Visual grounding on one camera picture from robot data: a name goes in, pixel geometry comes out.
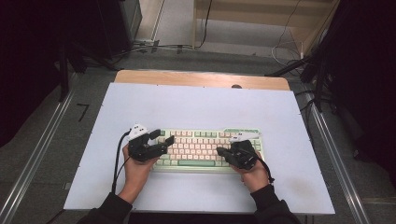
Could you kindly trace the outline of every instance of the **floor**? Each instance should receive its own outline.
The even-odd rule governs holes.
[[[165,1],[155,39],[160,40],[160,43],[164,45],[190,44],[188,35],[178,32],[180,28],[173,30],[170,27],[170,24],[177,25],[172,21],[172,15],[175,14],[172,12],[176,7],[173,5],[175,2],[176,0]],[[125,69],[210,71],[254,76],[275,72],[284,66],[281,63],[286,64],[293,60],[291,56],[292,51],[295,50],[293,47],[279,52],[276,58],[281,63],[272,57],[271,50],[278,45],[283,27],[267,27],[268,30],[273,30],[272,33],[268,33],[271,37],[265,38],[262,45],[258,44],[261,41],[256,42],[257,48],[254,45],[252,45],[253,47],[244,47],[240,42],[244,37],[234,35],[236,39],[233,39],[231,43],[239,46],[235,47],[239,50],[234,50],[216,44],[217,41],[220,42],[221,37],[216,36],[218,33],[209,30],[210,27],[219,29],[231,26],[225,24],[224,26],[221,24],[212,26],[212,24],[214,23],[208,23],[207,42],[204,44],[204,46],[209,44],[210,47],[207,49],[183,49],[181,52],[175,49],[158,49],[152,52],[136,51],[125,55],[118,66]],[[177,35],[172,37],[166,31]],[[234,31],[226,30],[224,32],[230,34]],[[254,36],[255,32],[257,32],[256,28],[251,35]],[[290,41],[287,36],[285,33],[283,36],[285,39],[282,37],[281,43]],[[301,71],[292,71],[291,74],[283,76],[289,82],[291,90],[300,92],[306,88],[313,88],[310,84],[301,83],[297,72]],[[32,166],[35,168],[32,169],[34,175],[26,189],[21,191],[21,201],[18,202],[18,209],[15,214],[12,214],[13,218],[9,223],[47,223],[62,211],[69,185],[73,182],[74,174],[105,97],[107,86],[114,80],[116,72],[108,71],[104,67],[90,67],[85,74],[73,74],[73,72],[70,74],[72,75],[72,90],[67,100],[59,104],[57,101],[60,90],[59,88],[54,90],[24,123],[15,138],[0,148],[1,204],[6,202],[5,199],[23,172],[23,168],[29,164],[27,162],[31,155],[34,155],[40,148],[45,149],[37,160],[37,165]],[[300,108],[306,105],[308,98],[309,94],[296,96]],[[309,117],[308,127],[313,135],[315,153],[335,209],[334,215],[315,216],[315,222],[396,223],[396,216],[394,216],[396,190],[389,183],[388,174],[375,163],[353,159],[355,146],[343,127],[343,122],[336,114],[332,113],[329,105],[324,104],[323,109],[322,116],[325,118],[351,183],[361,199],[362,208],[369,222],[357,220],[353,214],[347,200],[348,195],[332,163],[329,149],[318,128],[313,110]],[[53,128],[52,135],[49,139],[43,139],[43,133],[49,133],[51,127]],[[53,223],[76,223],[85,214],[87,211],[65,211]],[[305,217],[299,216],[299,218],[304,223]],[[313,223],[312,217],[308,219],[307,223]]]

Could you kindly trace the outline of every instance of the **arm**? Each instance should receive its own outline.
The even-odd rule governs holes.
[[[268,174],[259,161],[250,170],[233,169],[241,175],[241,181],[247,186],[251,197],[256,203],[254,216],[259,223],[300,223],[289,210],[285,201],[280,201],[268,181]]]
[[[122,149],[125,162],[125,184],[119,195],[109,193],[99,208],[93,208],[78,224],[119,224],[132,209],[132,203],[149,178],[149,171],[158,158],[144,163],[129,158],[128,145]]]

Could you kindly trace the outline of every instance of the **gray floor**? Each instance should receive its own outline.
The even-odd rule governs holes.
[[[192,50],[183,50],[177,54],[175,50],[170,49],[159,49],[155,53],[134,52],[125,56],[118,66],[125,69],[210,71],[246,75],[268,74],[280,68],[280,65],[270,58]],[[73,181],[106,94],[106,88],[114,80],[115,75],[116,72],[108,71],[103,67],[89,68],[86,74],[77,74],[73,84],[75,91],[70,105],[50,141],[47,153],[38,167],[12,223],[46,223],[62,210],[68,193],[68,190],[64,189],[64,184]],[[286,79],[293,91],[303,90],[303,84],[299,78],[287,74]],[[59,94],[59,89],[50,94],[25,122],[17,136],[0,148],[0,203],[5,202],[12,184],[35,149],[35,145],[58,105]],[[300,107],[306,104],[303,95],[296,98]],[[90,105],[81,121],[78,120],[81,118],[84,107],[78,106],[78,104]],[[341,120],[330,112],[328,105],[324,104],[323,108],[329,128],[355,187],[362,199],[367,199],[363,206],[372,223],[396,223],[395,203],[379,203],[371,199],[396,196],[396,191],[389,183],[387,173],[374,163],[355,161],[352,158],[354,146]],[[355,223],[346,196],[312,117],[309,123],[314,136],[318,163],[335,208],[335,215],[317,216],[315,222]],[[86,213],[86,211],[66,211],[54,223],[76,223]]]

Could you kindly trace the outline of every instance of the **black cloth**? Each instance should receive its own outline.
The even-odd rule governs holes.
[[[254,216],[258,223],[300,223],[289,210],[285,201],[280,201],[271,186],[264,187],[250,194],[257,206]],[[132,206],[119,196],[109,193],[103,204],[93,208],[78,224],[119,224],[126,218]]]

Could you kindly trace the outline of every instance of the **keyboard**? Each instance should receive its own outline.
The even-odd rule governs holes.
[[[230,148],[230,137],[234,133],[259,133],[257,129],[224,129],[224,130],[161,130],[158,143],[171,135],[175,143],[168,147],[168,153],[161,155],[153,166],[159,172],[192,172],[192,173],[231,173],[234,170],[223,157],[218,155],[217,147]],[[249,139],[253,147],[262,150],[262,138]]]

